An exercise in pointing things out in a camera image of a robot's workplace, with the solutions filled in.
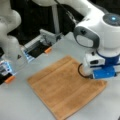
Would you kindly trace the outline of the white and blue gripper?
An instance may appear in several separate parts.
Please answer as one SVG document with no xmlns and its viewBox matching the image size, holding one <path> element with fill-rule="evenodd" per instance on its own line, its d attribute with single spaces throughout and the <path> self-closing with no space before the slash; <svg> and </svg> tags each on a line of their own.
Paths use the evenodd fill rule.
<svg viewBox="0 0 120 120">
<path fill-rule="evenodd" d="M 97 51 L 87 52 L 83 61 L 83 71 L 93 79 L 115 77 L 120 72 L 120 56 L 105 57 Z"/>
</svg>

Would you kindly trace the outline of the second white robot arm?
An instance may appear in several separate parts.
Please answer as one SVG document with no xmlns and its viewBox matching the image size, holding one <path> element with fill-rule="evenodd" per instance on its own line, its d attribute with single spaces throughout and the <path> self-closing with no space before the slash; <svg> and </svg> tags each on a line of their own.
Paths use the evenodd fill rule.
<svg viewBox="0 0 120 120">
<path fill-rule="evenodd" d="M 17 38 L 10 35 L 20 24 L 21 17 L 11 8 L 10 0 L 0 0 L 0 47 L 14 71 L 18 71 L 27 62 Z"/>
</svg>

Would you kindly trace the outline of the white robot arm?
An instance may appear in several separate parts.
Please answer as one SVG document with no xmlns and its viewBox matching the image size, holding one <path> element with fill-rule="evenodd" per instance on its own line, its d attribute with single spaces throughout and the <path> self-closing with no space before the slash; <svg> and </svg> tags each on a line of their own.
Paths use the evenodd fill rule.
<svg viewBox="0 0 120 120">
<path fill-rule="evenodd" d="M 83 78 L 109 78 L 120 72 L 120 15 L 100 9 L 89 0 L 33 0 L 40 6 L 63 4 L 72 7 L 84 18 L 75 23 L 76 42 L 90 48 L 84 61 L 78 66 Z"/>
</svg>

